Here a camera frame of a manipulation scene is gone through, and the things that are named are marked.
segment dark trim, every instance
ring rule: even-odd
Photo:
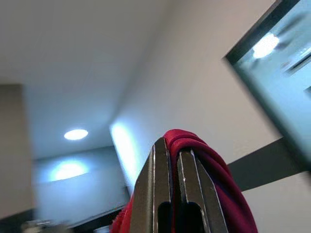
[[[299,0],[277,0],[225,56],[226,59],[232,65],[236,64],[298,2]]]
[[[259,187],[305,171],[281,138],[230,163],[232,176],[242,191]]]
[[[0,219],[0,233],[21,233],[20,226],[34,219],[34,209]]]
[[[91,220],[79,226],[73,227],[74,233],[93,233],[95,229],[112,224],[112,220],[116,218],[121,210],[116,210],[107,215]]]

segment red fabric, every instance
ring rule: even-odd
[[[176,164],[179,151],[182,148],[191,147],[214,181],[229,233],[257,233],[247,202],[220,155],[197,135],[184,130],[170,130],[165,133],[164,138],[171,155],[173,182],[177,176]],[[129,232],[132,205],[133,197],[113,222],[111,233]],[[173,222],[172,233],[175,233],[174,224]]]

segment red cloth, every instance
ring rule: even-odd
[[[171,155],[173,182],[177,176],[179,151],[185,147],[191,147],[214,181],[229,233],[257,233],[247,202],[220,155],[197,135],[184,130],[167,131],[164,138]],[[111,233],[129,233],[132,205],[133,197],[114,220]],[[172,233],[175,233],[174,222]]]

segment lit wall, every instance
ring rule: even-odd
[[[114,147],[37,160],[34,168],[39,219],[74,225],[129,200]]]
[[[227,163],[279,138],[223,60],[272,2],[178,1],[111,126],[132,189],[169,129],[195,132]]]

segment wall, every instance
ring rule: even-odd
[[[0,219],[34,207],[22,87],[0,85]]]
[[[227,163],[279,138],[223,60],[272,3],[179,1],[111,126],[132,188],[168,129],[195,132]]]
[[[56,180],[62,164],[83,167],[83,174]],[[124,176],[114,147],[83,151],[35,162],[36,217],[70,225],[125,205]]]

